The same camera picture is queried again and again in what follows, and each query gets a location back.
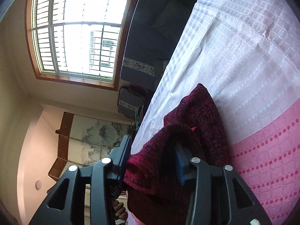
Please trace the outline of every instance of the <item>bedsheet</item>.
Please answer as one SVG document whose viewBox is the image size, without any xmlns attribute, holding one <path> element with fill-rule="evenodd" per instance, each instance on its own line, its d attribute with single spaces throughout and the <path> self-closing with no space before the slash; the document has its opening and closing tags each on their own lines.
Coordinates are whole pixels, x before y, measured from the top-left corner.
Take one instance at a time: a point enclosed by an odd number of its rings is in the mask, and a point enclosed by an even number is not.
<svg viewBox="0 0 300 225">
<path fill-rule="evenodd" d="M 232 165 L 272 223 L 300 197 L 300 24 L 285 0 L 198 0 L 135 137 L 137 153 L 198 83 Z M 137 219 L 129 214 L 129 224 Z"/>
</svg>

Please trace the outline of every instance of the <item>wall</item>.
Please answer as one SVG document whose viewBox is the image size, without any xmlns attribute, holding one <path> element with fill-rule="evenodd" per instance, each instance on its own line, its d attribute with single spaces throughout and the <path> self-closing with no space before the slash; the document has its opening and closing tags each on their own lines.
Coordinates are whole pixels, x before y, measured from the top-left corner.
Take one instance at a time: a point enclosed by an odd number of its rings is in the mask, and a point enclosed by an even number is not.
<svg viewBox="0 0 300 225">
<path fill-rule="evenodd" d="M 3 27 L 0 26 L 0 35 L 2 32 Z M 20 220 L 17 209 L 17 168 L 23 141 L 20 146 L 9 140 L 11 127 L 16 125 L 24 109 L 26 96 L 9 66 L 3 43 L 5 40 L 0 36 L 0 199 L 8 211 Z"/>
<path fill-rule="evenodd" d="M 128 120 L 117 111 L 118 92 L 66 83 L 37 80 L 28 54 L 25 38 L 25 1 L 15 0 L 1 26 L 8 60 L 22 85 L 32 98 L 70 104 L 78 107 L 115 113 L 120 120 Z"/>
<path fill-rule="evenodd" d="M 52 116 L 43 111 L 32 135 L 29 152 L 24 164 L 23 195 L 26 219 L 23 225 L 27 225 L 32 216 L 45 199 L 47 190 L 55 181 L 48 176 L 48 172 L 57 158 L 58 134 L 50 127 Z M 42 188 L 37 190 L 35 182 L 42 181 Z"/>
</svg>

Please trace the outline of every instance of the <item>finger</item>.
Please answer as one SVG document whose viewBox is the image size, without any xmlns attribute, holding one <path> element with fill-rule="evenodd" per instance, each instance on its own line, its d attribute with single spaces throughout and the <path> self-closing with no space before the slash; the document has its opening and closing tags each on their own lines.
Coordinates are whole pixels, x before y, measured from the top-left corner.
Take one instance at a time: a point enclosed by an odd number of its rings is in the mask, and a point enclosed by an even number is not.
<svg viewBox="0 0 300 225">
<path fill-rule="evenodd" d="M 120 219 L 126 221 L 127 218 L 128 218 L 128 213 L 127 212 L 124 212 L 123 214 L 121 214 L 121 216 L 119 216 Z"/>
<path fill-rule="evenodd" d="M 120 202 L 118 200 L 115 200 L 113 203 L 113 206 L 116 207 Z"/>
<path fill-rule="evenodd" d="M 125 207 L 122 207 L 120 210 L 118 210 L 117 212 L 116 212 L 116 216 L 117 217 L 119 217 L 121 214 L 123 214 L 124 212 L 126 211 L 126 209 L 125 209 Z"/>
<path fill-rule="evenodd" d="M 124 206 L 124 203 L 123 203 L 123 202 L 120 202 L 117 206 L 115 206 L 115 211 L 117 212 L 117 211 L 120 210 L 123 206 Z"/>
</svg>

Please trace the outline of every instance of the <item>maroon fabric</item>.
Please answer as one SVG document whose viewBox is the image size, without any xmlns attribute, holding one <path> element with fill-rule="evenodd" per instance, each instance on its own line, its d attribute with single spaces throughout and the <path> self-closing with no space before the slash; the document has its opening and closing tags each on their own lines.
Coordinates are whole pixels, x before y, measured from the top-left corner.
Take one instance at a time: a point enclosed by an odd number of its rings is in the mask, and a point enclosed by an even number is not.
<svg viewBox="0 0 300 225">
<path fill-rule="evenodd" d="M 146 225 L 185 224 L 192 187 L 176 178 L 172 140 L 208 164 L 230 162 L 225 131 L 207 89 L 198 84 L 164 117 L 164 127 L 128 160 L 128 209 Z"/>
</svg>

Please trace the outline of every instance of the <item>window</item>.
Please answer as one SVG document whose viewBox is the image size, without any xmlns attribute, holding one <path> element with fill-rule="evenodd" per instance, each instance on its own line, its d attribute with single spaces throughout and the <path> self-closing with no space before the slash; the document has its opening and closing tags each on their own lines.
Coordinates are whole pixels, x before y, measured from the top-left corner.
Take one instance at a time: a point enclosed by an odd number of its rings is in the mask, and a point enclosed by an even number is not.
<svg viewBox="0 0 300 225">
<path fill-rule="evenodd" d="M 127 3 L 128 0 L 28 0 L 27 17 L 29 7 L 31 19 L 28 25 L 27 18 L 27 27 L 32 31 L 28 43 L 32 42 L 29 49 L 36 75 L 114 84 Z"/>
</svg>

